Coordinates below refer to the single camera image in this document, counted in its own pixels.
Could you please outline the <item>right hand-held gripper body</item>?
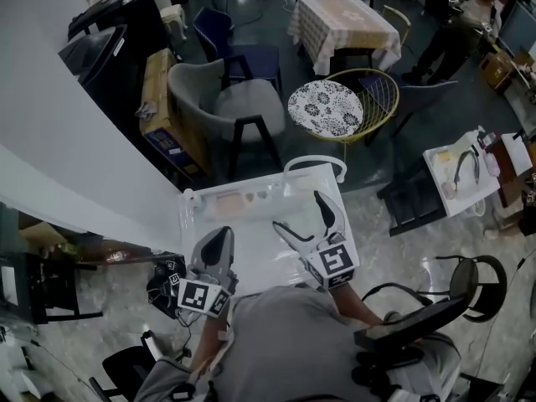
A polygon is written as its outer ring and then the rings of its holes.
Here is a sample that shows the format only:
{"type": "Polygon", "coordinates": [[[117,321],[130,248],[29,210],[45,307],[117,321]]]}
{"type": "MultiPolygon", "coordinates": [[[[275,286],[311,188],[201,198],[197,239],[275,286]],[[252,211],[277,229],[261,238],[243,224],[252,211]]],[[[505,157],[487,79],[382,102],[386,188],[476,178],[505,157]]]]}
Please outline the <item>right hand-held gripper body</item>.
{"type": "Polygon", "coordinates": [[[358,254],[352,242],[332,234],[303,256],[306,270],[321,287],[332,290],[354,278],[358,254]]]}

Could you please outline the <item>person's left forearm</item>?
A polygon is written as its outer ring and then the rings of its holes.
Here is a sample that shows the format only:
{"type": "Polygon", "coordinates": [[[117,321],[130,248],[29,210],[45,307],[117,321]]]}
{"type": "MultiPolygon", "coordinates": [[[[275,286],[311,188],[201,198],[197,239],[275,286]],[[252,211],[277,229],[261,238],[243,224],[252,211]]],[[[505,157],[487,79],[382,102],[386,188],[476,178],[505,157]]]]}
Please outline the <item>person's left forearm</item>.
{"type": "Polygon", "coordinates": [[[197,350],[192,357],[190,368],[197,370],[216,356],[224,344],[219,335],[227,332],[227,318],[222,313],[219,317],[208,317],[204,323],[197,350]]]}

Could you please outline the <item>person's right forearm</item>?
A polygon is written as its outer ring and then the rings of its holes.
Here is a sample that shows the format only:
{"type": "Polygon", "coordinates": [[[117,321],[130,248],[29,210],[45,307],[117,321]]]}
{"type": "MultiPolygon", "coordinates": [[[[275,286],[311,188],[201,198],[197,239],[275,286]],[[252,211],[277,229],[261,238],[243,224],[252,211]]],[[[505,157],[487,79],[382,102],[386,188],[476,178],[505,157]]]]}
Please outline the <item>person's right forearm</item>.
{"type": "Polygon", "coordinates": [[[348,283],[331,289],[329,293],[342,316],[355,319],[370,327],[383,323],[383,320],[363,303],[348,283]]]}

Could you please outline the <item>white sink with metal stand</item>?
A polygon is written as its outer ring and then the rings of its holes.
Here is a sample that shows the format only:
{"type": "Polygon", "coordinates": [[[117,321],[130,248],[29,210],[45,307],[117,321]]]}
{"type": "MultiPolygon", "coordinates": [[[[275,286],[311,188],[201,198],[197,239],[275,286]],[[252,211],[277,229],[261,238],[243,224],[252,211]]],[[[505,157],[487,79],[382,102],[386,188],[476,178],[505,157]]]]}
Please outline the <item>white sink with metal stand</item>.
{"type": "MultiPolygon", "coordinates": [[[[286,196],[281,189],[281,175],[274,173],[258,178],[219,185],[197,191],[202,205],[186,207],[182,194],[178,197],[181,242],[186,258],[192,257],[195,244],[209,231],[229,226],[234,231],[234,263],[237,275],[236,296],[248,296],[273,286],[293,286],[303,281],[319,283],[306,270],[304,261],[273,229],[272,222],[281,222],[302,237],[315,235],[317,244],[323,241],[326,226],[314,198],[314,191],[286,196]],[[245,207],[236,214],[221,215],[215,208],[215,198],[221,193],[240,192],[245,207]],[[266,191],[268,197],[257,197],[266,191]],[[252,203],[245,195],[253,193],[252,203]]],[[[355,246],[347,212],[340,193],[328,195],[343,211],[346,240],[355,246]]]]}

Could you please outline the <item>round floral seat cushion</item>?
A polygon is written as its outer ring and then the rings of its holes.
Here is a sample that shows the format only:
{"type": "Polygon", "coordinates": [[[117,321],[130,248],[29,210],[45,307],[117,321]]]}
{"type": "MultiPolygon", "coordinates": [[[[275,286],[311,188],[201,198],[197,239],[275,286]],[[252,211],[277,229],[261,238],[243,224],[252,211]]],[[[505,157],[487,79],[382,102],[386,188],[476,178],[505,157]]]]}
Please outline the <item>round floral seat cushion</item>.
{"type": "Polygon", "coordinates": [[[287,109],[297,125],[328,139],[350,137],[363,122],[363,105],[358,96],[331,80],[301,86],[290,96],[287,109]]]}

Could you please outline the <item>black round-seat rattan chair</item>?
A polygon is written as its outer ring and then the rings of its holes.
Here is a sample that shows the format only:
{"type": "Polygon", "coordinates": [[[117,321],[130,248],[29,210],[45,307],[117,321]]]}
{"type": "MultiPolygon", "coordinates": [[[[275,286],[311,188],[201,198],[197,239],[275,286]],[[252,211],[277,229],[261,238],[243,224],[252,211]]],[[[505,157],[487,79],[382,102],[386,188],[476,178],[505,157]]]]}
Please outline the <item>black round-seat rattan chair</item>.
{"type": "Polygon", "coordinates": [[[463,317],[474,323],[484,323],[493,319],[500,311],[507,295],[508,279],[501,262],[490,255],[467,258],[461,255],[437,256],[436,260],[458,261],[449,285],[449,297],[464,296],[467,309],[475,312],[463,317]],[[478,265],[487,265],[495,273],[495,282],[480,281],[478,265]]]}

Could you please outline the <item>curved metal faucet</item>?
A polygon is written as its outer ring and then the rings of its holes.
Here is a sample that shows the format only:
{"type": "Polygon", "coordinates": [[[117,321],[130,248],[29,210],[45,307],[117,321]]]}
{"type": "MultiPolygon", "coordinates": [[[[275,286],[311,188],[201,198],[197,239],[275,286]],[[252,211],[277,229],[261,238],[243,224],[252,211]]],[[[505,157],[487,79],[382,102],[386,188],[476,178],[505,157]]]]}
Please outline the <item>curved metal faucet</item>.
{"type": "Polygon", "coordinates": [[[473,161],[472,175],[473,175],[475,184],[479,184],[479,180],[480,180],[480,163],[478,159],[479,155],[478,155],[478,152],[476,152],[473,148],[471,148],[470,150],[464,151],[457,160],[456,171],[454,175],[455,190],[458,189],[458,183],[461,180],[461,177],[460,177],[461,165],[464,163],[464,161],[468,157],[471,157],[473,161]]]}

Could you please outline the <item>black metal stand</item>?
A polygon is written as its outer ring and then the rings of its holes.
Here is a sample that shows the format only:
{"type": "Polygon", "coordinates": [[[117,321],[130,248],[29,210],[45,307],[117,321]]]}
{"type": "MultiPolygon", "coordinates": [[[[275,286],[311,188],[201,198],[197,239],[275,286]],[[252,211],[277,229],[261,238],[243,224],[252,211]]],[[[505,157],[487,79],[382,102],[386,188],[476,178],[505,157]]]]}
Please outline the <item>black metal stand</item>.
{"type": "Polygon", "coordinates": [[[33,325],[102,317],[101,311],[80,312],[76,291],[75,272],[96,270],[29,253],[0,255],[0,312],[33,325]]]}

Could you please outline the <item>crumpled grey paper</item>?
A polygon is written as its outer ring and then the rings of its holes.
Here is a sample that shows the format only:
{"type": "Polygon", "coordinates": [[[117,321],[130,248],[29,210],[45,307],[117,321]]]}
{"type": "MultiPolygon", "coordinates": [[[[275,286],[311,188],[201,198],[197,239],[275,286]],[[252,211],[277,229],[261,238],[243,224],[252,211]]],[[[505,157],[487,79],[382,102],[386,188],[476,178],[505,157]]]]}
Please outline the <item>crumpled grey paper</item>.
{"type": "Polygon", "coordinates": [[[135,112],[135,117],[142,121],[149,121],[157,114],[157,103],[154,101],[144,101],[135,112]]]}

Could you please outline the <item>dark grey chair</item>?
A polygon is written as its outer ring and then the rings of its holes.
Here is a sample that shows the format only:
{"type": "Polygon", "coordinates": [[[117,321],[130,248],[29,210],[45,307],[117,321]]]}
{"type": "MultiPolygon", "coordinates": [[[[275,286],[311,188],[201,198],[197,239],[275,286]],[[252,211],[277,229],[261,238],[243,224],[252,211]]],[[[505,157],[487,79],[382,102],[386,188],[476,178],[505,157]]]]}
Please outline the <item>dark grey chair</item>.
{"type": "MultiPolygon", "coordinates": [[[[399,104],[394,117],[404,117],[399,123],[391,138],[395,138],[402,131],[415,113],[420,113],[432,107],[444,94],[451,91],[457,84],[456,80],[440,81],[434,85],[422,85],[403,80],[400,75],[390,76],[399,89],[399,104]]],[[[388,105],[388,93],[392,91],[392,82],[385,83],[382,75],[368,75],[360,82],[374,100],[381,106],[388,105]]]]}

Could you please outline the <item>tall white pump bottle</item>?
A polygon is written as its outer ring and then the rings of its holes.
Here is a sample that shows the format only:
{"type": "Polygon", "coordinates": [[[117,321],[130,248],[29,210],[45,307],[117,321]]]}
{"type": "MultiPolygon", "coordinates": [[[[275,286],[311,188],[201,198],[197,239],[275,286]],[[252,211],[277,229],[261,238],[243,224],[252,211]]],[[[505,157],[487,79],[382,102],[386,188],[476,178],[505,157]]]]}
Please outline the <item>tall white pump bottle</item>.
{"type": "Polygon", "coordinates": [[[479,126],[475,130],[467,131],[452,145],[452,149],[459,153],[464,152],[477,141],[478,136],[482,133],[485,133],[482,126],[479,126]]]}

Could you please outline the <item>wooden cabinet with white top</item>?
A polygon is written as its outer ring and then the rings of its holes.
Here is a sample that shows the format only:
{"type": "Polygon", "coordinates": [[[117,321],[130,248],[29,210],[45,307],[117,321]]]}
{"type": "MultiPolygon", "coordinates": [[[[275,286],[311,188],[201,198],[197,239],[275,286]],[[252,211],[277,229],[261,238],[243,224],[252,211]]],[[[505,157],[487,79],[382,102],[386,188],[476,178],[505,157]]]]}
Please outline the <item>wooden cabinet with white top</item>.
{"type": "Polygon", "coordinates": [[[536,145],[527,146],[517,132],[501,135],[487,150],[499,167],[497,179],[501,204],[504,208],[509,207],[520,199],[525,180],[536,170],[536,145]]]}

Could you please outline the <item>table with checked tablecloth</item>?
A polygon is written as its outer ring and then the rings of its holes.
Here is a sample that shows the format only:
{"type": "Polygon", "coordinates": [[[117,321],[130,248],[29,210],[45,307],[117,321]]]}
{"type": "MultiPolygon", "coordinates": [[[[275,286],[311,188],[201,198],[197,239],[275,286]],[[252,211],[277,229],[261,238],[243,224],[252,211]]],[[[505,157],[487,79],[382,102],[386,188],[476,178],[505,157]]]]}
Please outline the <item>table with checked tablecloth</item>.
{"type": "Polygon", "coordinates": [[[380,70],[401,58],[399,32],[361,0],[297,0],[287,33],[301,44],[316,75],[327,76],[340,49],[371,49],[380,70]]]}

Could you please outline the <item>yellow cardboard box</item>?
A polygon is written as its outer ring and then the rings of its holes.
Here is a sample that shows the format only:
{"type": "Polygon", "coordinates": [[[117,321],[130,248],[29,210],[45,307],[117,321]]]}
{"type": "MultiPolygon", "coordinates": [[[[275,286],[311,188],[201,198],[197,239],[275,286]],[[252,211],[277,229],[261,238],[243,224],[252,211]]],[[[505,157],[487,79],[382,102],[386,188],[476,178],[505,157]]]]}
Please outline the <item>yellow cardboard box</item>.
{"type": "Polygon", "coordinates": [[[488,52],[479,66],[487,84],[493,89],[500,89],[513,71],[513,59],[504,52],[488,52]]]}

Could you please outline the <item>blue upholstered chair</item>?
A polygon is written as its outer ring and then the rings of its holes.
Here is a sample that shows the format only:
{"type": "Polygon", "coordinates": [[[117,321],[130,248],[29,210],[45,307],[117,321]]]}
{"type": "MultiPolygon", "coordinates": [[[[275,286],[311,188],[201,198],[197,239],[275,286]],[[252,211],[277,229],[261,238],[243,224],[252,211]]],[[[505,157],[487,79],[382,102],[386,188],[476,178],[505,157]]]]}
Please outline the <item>blue upholstered chair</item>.
{"type": "Polygon", "coordinates": [[[268,80],[282,92],[280,54],[268,44],[231,44],[231,17],[227,13],[203,7],[193,20],[193,28],[208,62],[223,59],[229,80],[268,80]]]}

